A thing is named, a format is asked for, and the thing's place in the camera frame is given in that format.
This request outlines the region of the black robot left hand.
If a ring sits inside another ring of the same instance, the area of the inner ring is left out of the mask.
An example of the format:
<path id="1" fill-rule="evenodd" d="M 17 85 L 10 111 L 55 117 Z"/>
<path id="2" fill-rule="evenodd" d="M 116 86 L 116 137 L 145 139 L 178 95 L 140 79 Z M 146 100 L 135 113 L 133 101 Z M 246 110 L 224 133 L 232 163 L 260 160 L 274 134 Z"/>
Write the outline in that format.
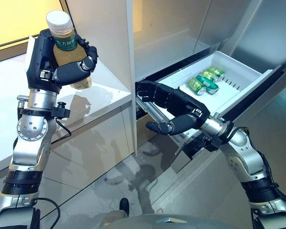
<path id="1" fill-rule="evenodd" d="M 90 76 L 97 64 L 97 49 L 78 34 L 75 34 L 75 39 L 80 47 L 84 48 L 86 57 L 62 66 L 58 65 L 54 56 L 54 37 L 49 29 L 42 30 L 39 37 L 33 39 L 31 60 L 26 70 L 29 89 L 58 94 L 63 86 L 80 82 Z"/>

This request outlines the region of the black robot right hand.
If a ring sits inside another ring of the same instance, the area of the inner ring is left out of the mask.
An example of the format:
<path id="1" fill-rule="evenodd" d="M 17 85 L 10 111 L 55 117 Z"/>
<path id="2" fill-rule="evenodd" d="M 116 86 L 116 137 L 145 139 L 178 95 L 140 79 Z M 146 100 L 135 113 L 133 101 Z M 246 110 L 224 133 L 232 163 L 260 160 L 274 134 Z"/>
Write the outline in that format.
<path id="1" fill-rule="evenodd" d="M 142 80 L 135 84 L 136 94 L 143 102 L 152 102 L 174 116 L 166 123 L 147 122 L 146 127 L 162 135 L 178 135 L 200 129 L 210 116 L 207 107 L 182 90 L 162 83 Z"/>

